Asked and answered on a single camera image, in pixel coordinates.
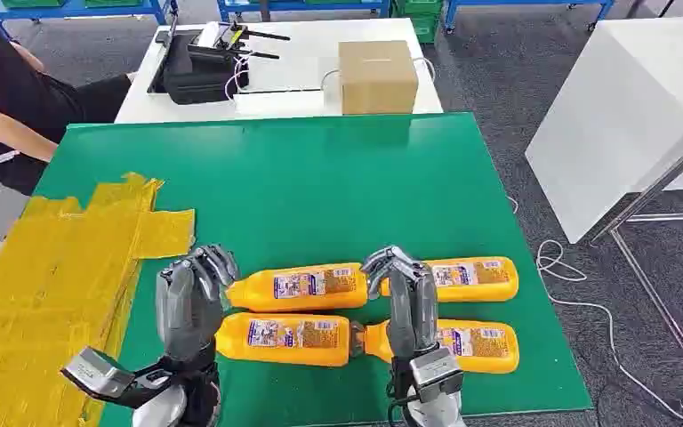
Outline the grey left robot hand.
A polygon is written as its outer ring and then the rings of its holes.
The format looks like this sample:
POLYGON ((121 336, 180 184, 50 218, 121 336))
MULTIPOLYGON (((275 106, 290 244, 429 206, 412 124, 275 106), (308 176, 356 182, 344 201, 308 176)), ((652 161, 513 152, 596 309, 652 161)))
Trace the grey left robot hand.
POLYGON ((233 253, 220 245, 197 247, 158 273, 157 333, 168 357, 192 360, 214 341, 239 279, 233 253))

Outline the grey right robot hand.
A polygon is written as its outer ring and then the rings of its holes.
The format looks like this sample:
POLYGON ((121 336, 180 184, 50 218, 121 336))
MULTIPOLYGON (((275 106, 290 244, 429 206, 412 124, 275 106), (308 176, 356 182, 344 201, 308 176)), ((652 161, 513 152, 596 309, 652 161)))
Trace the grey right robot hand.
POLYGON ((385 246, 368 255, 360 267, 370 300, 390 290, 387 335, 393 355, 411 359, 437 345, 438 296, 431 267, 398 246, 385 246))

